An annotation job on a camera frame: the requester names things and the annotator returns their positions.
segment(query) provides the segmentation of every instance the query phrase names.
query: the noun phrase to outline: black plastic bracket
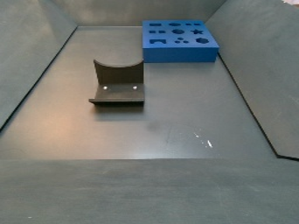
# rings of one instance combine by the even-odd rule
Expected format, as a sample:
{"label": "black plastic bracket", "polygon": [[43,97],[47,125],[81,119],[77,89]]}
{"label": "black plastic bracket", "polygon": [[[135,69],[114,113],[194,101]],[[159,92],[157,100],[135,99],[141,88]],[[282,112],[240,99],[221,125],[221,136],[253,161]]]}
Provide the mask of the black plastic bracket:
{"label": "black plastic bracket", "polygon": [[98,72],[98,92],[94,104],[145,103],[145,62],[133,66],[109,66],[94,60]]}

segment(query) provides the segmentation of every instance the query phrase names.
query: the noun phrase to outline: circular hole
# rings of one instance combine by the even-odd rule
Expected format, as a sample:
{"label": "circular hole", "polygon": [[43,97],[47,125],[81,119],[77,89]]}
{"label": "circular hole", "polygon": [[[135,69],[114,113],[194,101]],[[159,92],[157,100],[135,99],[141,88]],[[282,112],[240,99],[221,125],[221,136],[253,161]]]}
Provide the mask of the circular hole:
{"label": "circular hole", "polygon": [[173,30],[173,33],[175,33],[175,34],[185,34],[185,30],[175,29],[175,30]]}
{"label": "circular hole", "polygon": [[208,44],[210,41],[206,38],[197,38],[197,42],[201,44]]}
{"label": "circular hole", "polygon": [[170,23],[171,26],[181,26],[178,23]]}

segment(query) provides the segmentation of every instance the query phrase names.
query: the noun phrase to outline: blue foam block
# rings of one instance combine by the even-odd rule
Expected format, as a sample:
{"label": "blue foam block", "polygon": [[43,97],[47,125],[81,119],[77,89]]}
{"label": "blue foam block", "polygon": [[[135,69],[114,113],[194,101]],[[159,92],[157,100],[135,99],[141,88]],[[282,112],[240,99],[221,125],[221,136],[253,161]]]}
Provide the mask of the blue foam block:
{"label": "blue foam block", "polygon": [[220,45],[199,20],[143,22],[145,62],[214,62]]}

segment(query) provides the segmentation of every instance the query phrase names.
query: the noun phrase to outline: gray floor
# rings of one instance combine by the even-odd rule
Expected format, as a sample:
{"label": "gray floor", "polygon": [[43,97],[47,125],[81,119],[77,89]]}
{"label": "gray floor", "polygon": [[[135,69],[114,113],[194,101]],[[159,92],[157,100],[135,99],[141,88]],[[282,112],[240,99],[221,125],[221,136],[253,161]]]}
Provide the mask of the gray floor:
{"label": "gray floor", "polygon": [[81,27],[0,134],[2,159],[274,158],[221,60],[146,64],[145,107],[95,108],[93,60],[142,59],[141,27]]}
{"label": "gray floor", "polygon": [[298,224],[299,164],[2,161],[2,223]]}

